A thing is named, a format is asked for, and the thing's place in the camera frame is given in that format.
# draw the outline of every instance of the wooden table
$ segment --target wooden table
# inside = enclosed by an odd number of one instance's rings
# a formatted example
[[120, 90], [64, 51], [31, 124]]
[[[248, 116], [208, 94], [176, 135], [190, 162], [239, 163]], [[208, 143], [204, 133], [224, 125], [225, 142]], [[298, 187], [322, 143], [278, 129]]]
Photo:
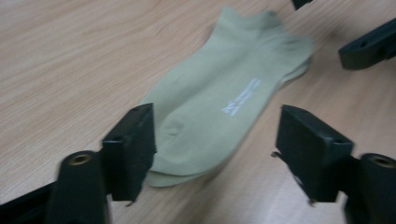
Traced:
[[1, 1], [0, 203], [56, 179], [59, 162], [97, 150], [152, 86], [208, 39], [220, 10], [273, 10], [315, 40], [309, 71], [284, 86], [216, 175], [144, 187], [111, 203], [114, 223], [344, 223], [345, 196], [315, 208], [275, 148], [281, 105], [307, 109], [355, 143], [396, 158], [396, 61], [343, 70], [337, 50], [396, 17], [394, 0]]

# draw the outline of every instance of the black mechanical part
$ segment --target black mechanical part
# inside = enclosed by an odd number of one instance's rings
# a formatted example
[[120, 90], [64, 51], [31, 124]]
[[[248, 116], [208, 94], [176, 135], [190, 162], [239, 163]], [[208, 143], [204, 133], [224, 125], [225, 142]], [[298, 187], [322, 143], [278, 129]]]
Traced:
[[130, 110], [102, 144], [66, 157], [56, 182], [1, 204], [2, 223], [108, 223], [106, 195], [134, 202], [153, 163], [152, 104]]
[[338, 50], [345, 69], [358, 70], [396, 56], [396, 19]]
[[306, 110], [283, 105], [276, 147], [311, 202], [347, 195], [348, 224], [396, 223], [396, 161], [368, 153], [350, 156], [353, 143]]
[[297, 10], [300, 7], [303, 7], [304, 5], [312, 2], [313, 0], [292, 0], [294, 8]]

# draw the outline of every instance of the wood grain surface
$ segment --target wood grain surface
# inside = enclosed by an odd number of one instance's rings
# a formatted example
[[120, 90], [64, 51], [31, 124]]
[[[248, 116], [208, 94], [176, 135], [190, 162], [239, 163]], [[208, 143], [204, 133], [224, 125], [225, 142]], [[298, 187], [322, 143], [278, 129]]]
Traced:
[[309, 71], [263, 110], [227, 165], [186, 184], [147, 185], [113, 223], [345, 223], [345, 196], [310, 207], [275, 148], [281, 105], [307, 109], [355, 143], [396, 158], [396, 60], [343, 70], [337, 50], [396, 17], [394, 0], [0, 1], [0, 203], [56, 179], [208, 39], [224, 6], [273, 10], [315, 40]]

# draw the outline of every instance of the white label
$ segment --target white label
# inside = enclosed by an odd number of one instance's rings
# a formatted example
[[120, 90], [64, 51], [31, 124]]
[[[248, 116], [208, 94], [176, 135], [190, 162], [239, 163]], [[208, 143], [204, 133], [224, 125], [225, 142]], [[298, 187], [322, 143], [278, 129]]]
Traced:
[[230, 115], [235, 116], [238, 113], [242, 105], [248, 100], [248, 98], [253, 94], [262, 81], [258, 78], [253, 78], [247, 85], [247, 87], [232, 101], [229, 101], [227, 106], [222, 108], [221, 111]]

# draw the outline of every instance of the pale green sock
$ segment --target pale green sock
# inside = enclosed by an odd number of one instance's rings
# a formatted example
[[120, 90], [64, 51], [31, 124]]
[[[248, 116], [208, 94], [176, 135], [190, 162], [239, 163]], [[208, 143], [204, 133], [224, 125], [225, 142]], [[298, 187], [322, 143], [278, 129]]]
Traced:
[[275, 91], [307, 69], [312, 50], [274, 12], [241, 18], [224, 8], [207, 43], [142, 102], [154, 103], [158, 149], [148, 183], [174, 185], [225, 161]]

